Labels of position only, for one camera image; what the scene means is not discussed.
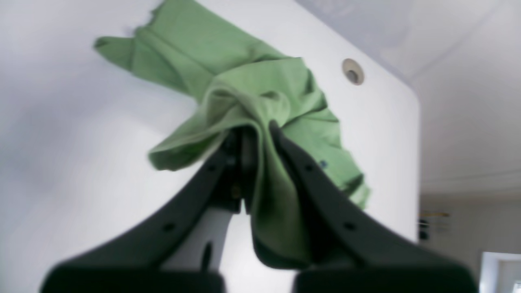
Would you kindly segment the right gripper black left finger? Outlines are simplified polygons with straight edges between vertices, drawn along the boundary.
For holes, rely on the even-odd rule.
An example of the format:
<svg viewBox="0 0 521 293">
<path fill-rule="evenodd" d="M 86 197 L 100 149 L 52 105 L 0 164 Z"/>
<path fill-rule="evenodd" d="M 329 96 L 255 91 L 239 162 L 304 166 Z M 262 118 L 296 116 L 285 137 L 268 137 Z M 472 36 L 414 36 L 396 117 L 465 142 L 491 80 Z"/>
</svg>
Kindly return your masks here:
<svg viewBox="0 0 521 293">
<path fill-rule="evenodd" d="M 234 128 L 190 181 L 122 235 L 56 265 L 43 293 L 224 293 L 219 274 L 233 215 L 251 209 L 253 128 Z"/>
</svg>

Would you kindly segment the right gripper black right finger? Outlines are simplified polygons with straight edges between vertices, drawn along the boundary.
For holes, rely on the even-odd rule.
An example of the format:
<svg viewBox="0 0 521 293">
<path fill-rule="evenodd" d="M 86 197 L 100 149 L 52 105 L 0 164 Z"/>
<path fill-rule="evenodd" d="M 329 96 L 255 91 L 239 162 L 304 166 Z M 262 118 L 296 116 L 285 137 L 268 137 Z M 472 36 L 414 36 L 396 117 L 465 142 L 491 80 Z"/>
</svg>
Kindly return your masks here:
<svg viewBox="0 0 521 293">
<path fill-rule="evenodd" d="M 296 185 L 311 265 L 294 293 L 476 293 L 463 265 L 385 228 L 344 198 L 305 150 L 269 123 L 276 152 Z"/>
</svg>

